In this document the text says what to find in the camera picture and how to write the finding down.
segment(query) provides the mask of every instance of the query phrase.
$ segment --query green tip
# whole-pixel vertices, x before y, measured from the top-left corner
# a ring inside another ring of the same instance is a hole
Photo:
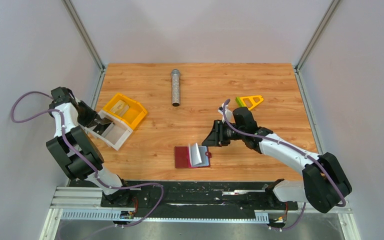
[[[246,107],[245,103],[237,96],[235,98],[236,103],[241,107]]]

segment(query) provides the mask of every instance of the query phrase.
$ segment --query yellow triangular tool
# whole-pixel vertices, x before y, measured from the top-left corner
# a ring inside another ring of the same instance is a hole
[[[244,100],[248,100],[249,103],[252,104],[252,106],[247,106],[247,104],[245,104],[245,101]],[[248,110],[252,110],[253,108],[255,108],[258,104],[262,103],[264,101],[264,98],[263,96],[261,95],[255,95],[255,96],[237,96],[236,97],[236,102],[239,106],[241,107],[247,107]]]

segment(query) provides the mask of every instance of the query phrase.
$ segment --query gray floor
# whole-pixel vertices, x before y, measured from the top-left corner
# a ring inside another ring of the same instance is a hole
[[[289,224],[298,214],[290,213]],[[82,240],[108,221],[62,220],[61,240]],[[125,229],[111,228],[88,240],[344,240],[336,214],[307,213],[292,230],[275,232],[262,224],[142,222]]]

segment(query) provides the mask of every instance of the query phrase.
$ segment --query open book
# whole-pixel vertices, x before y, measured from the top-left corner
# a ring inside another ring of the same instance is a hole
[[[174,165],[177,169],[209,167],[210,158],[208,147],[198,146],[198,143],[174,147]]]

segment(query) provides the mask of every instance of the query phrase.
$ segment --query wooden tabletop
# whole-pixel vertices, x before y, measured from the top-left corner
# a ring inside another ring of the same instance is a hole
[[[179,69],[180,106],[171,104],[171,77]],[[211,167],[176,169],[174,147],[199,145],[221,119],[220,105],[235,97],[262,95],[252,110],[261,127],[309,151],[316,144],[290,64],[175,63],[110,64],[96,110],[122,93],[145,107],[148,115],[119,151],[94,139],[105,166],[126,180],[274,181],[302,180],[282,162],[248,149],[241,140],[210,147]]]

